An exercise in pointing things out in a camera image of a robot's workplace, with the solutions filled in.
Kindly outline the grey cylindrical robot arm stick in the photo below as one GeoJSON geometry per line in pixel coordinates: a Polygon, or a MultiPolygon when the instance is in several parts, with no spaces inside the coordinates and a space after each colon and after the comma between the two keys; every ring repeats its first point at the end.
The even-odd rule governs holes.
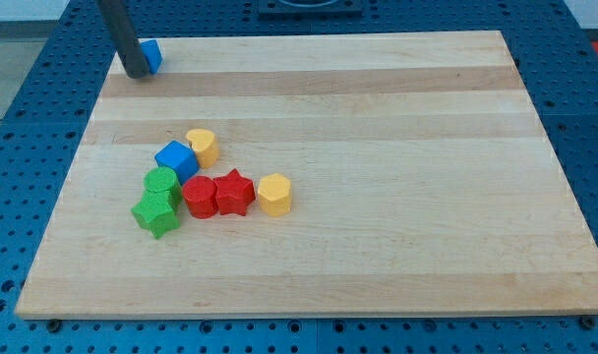
{"type": "Polygon", "coordinates": [[[125,73],[131,79],[150,74],[150,65],[123,0],[96,0],[125,73]]]}

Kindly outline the dark robot base mount plate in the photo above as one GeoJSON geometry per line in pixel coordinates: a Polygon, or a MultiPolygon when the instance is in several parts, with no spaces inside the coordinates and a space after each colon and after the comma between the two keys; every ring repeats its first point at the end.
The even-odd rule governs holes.
{"type": "Polygon", "coordinates": [[[360,16],[363,6],[363,0],[258,0],[257,12],[260,18],[360,16]]]}

